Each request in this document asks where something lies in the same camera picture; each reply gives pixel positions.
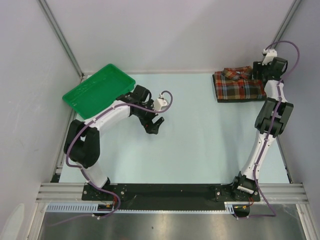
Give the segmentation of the red plaid long sleeve shirt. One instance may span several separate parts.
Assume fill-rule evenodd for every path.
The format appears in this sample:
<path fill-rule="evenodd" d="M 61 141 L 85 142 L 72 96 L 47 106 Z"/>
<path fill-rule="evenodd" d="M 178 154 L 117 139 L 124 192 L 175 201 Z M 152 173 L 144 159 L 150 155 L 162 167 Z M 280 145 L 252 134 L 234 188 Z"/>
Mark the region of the red plaid long sleeve shirt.
<path fill-rule="evenodd" d="M 267 95 L 261 80 L 252 77 L 251 66 L 224 68 L 212 75 L 216 100 L 219 103 L 263 101 Z"/>

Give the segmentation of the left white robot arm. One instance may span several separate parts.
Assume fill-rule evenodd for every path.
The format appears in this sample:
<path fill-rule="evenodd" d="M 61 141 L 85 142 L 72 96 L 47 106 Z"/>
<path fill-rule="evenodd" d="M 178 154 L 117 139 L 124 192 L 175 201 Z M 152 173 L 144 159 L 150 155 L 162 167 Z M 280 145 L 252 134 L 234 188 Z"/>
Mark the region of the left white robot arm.
<path fill-rule="evenodd" d="M 98 163 L 101 149 L 101 136 L 115 124 L 136 116 L 147 134 L 158 134 L 164 118 L 153 121 L 160 113 L 166 112 L 172 105 L 172 100 L 166 100 L 163 91 L 159 97 L 152 99 L 151 92 L 137 85 L 132 92 L 120 95 L 106 109 L 84 121 L 73 120 L 67 132 L 63 152 L 65 163 L 71 168 L 77 168 L 93 188 L 93 194 L 100 200 L 110 196 L 110 179 Z"/>

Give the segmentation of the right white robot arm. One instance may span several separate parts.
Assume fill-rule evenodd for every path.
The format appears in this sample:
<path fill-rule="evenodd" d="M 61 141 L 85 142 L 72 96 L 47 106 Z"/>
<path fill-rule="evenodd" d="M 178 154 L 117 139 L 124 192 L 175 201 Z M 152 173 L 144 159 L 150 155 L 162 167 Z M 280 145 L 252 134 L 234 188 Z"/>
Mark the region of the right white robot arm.
<path fill-rule="evenodd" d="M 288 61 L 281 57 L 253 63 L 252 76 L 262 80 L 266 99 L 255 120 L 257 132 L 249 158 L 230 188 L 232 198 L 237 201 L 247 201 L 259 192 L 263 161 L 272 143 L 283 133 L 294 109 L 284 94 L 282 75 L 287 68 Z"/>

